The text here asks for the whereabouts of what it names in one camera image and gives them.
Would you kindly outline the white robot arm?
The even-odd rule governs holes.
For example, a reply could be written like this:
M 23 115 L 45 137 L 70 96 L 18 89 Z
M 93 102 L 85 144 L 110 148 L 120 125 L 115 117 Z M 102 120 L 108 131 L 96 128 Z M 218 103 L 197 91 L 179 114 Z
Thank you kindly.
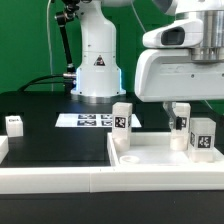
M 72 93 L 92 102 L 124 91 L 116 64 L 116 28 L 102 14 L 133 0 L 81 0 L 82 63 Z M 176 101 L 224 99 L 224 0 L 152 0 L 175 21 L 148 31 L 137 61 L 134 92 L 143 102 L 161 102 L 171 126 L 181 128 Z

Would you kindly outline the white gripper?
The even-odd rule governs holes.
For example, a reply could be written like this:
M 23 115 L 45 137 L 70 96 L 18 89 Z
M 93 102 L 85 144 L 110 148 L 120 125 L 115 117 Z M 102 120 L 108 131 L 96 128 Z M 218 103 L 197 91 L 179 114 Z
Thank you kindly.
M 224 60 L 193 59 L 203 34 L 200 19 L 185 19 L 143 35 L 146 50 L 137 61 L 134 91 L 143 102 L 164 102 L 171 130 L 186 127 L 185 104 L 165 101 L 224 98 Z

